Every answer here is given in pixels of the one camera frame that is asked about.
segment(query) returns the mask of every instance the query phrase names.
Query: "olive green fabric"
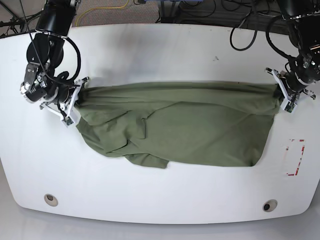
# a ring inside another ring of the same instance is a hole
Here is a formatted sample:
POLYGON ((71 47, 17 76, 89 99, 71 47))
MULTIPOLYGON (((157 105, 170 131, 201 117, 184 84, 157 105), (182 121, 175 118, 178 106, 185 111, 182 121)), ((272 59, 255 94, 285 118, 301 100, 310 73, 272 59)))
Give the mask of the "olive green fabric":
POLYGON ((169 161, 254 166, 279 110, 275 89, 216 82, 83 89, 77 129, 98 153, 125 156, 141 166, 164 169, 169 161))

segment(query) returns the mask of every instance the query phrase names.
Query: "yellow cable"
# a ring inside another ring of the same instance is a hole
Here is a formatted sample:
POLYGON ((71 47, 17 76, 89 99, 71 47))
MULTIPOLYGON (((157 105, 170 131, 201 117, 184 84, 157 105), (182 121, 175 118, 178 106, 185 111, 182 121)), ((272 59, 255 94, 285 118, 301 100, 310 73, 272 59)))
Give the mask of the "yellow cable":
POLYGON ((123 9, 125 8, 128 3, 129 3, 130 0, 127 0, 126 3, 122 6, 98 6, 98 7, 94 7, 94 8, 90 8, 88 9, 87 11, 85 11, 84 13, 82 13, 78 18, 77 20, 75 21, 75 26, 78 27, 78 23, 79 23, 79 20, 87 13, 93 11, 93 10, 98 10, 98 9, 123 9))

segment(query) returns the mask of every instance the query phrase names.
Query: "robotic arm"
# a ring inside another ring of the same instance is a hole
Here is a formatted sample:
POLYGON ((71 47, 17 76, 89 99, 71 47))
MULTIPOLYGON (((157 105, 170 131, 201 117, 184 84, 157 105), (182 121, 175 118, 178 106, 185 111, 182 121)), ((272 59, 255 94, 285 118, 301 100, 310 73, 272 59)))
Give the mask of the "robotic arm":
MULTIPOLYGON (((80 2, 81 0, 46 0, 35 29, 37 34, 27 49, 28 64, 20 88, 28 102, 34 103, 41 99, 43 103, 40 109, 48 108, 60 116, 66 126, 77 121, 72 108, 78 99, 78 92, 88 81, 88 78, 76 80, 81 68, 81 57, 76 44, 68 38, 80 2), (55 68, 60 65, 64 56, 65 41, 68 41, 77 53, 77 69, 71 78, 68 78, 67 71, 54 76, 55 68)), ((309 0, 277 2, 282 16, 270 21, 266 29, 266 39, 278 54, 288 59, 290 71, 279 73, 269 68, 266 68, 266 71, 278 82, 278 89, 283 95, 281 108, 291 113, 301 93, 316 98, 306 87, 320 79, 320 32, 317 29, 320 17, 317 16, 319 10, 309 0), (299 49, 297 57, 279 50, 270 39, 273 23, 281 18, 287 23, 292 44, 299 49)))

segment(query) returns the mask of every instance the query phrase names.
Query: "white table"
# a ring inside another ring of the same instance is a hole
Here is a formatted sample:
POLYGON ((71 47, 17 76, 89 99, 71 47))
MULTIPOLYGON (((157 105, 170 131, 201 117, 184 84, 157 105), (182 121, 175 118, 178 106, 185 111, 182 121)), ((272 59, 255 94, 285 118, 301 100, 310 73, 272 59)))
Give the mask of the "white table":
MULTIPOLYGON (((79 78, 92 86, 156 81, 274 83, 266 67, 282 70, 286 60, 267 44, 264 32, 247 51, 229 45, 230 29, 199 25, 120 24, 73 28, 70 38, 82 57, 79 78)), ((234 42, 247 45, 253 33, 237 30, 234 42)), ((295 55, 287 36, 271 35, 295 55)), ((280 112, 262 158, 254 167, 215 167, 170 162, 167 169, 106 158, 89 148, 76 128, 40 111, 20 95, 30 39, 0 40, 0 157, 17 204, 38 211, 97 220, 151 224, 206 224, 297 215, 310 205, 320 179, 320 103, 307 98, 294 114, 280 112), (289 139, 305 140, 293 144, 289 139), (299 163, 298 175, 288 176, 299 163), (285 157, 287 146, 289 155, 285 157), (58 199, 51 207, 45 194, 58 199), (277 208, 264 212, 275 199, 277 208)), ((56 70, 76 69, 66 43, 56 70)), ((312 86, 320 94, 320 83, 312 86)))

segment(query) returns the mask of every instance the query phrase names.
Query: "white tabletop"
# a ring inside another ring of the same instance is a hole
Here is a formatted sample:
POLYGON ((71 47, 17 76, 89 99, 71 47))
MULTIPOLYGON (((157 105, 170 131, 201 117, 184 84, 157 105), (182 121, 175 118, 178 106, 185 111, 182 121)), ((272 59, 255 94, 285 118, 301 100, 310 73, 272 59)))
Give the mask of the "white tabletop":
MULTIPOLYGON (((180 24, 120 24, 72 28, 82 57, 79 78, 92 86, 156 81, 275 83, 266 67, 283 70, 286 60, 259 32, 249 50, 229 45, 230 29, 180 24)), ((245 47, 250 30, 237 30, 245 47)), ((273 42, 295 55, 287 36, 273 42)), ((254 167, 215 167, 170 162, 167 169, 141 167, 125 158, 94 152, 76 128, 40 111, 20 95, 27 65, 27 35, 0 40, 0 157, 15 201, 38 211, 117 222, 204 224, 296 215, 308 207, 320 179, 319 101, 307 98, 294 114, 280 112, 263 155, 254 167), (304 140, 291 143, 290 139, 304 140), (285 156, 290 145, 289 157, 285 156), (288 176, 299 163, 298 175, 288 176), (58 199, 51 207, 45 194, 58 199), (263 204, 278 201, 273 212, 263 204)), ((76 54, 65 44, 56 72, 76 69, 76 54)), ((320 86, 312 86, 320 94, 320 86)))

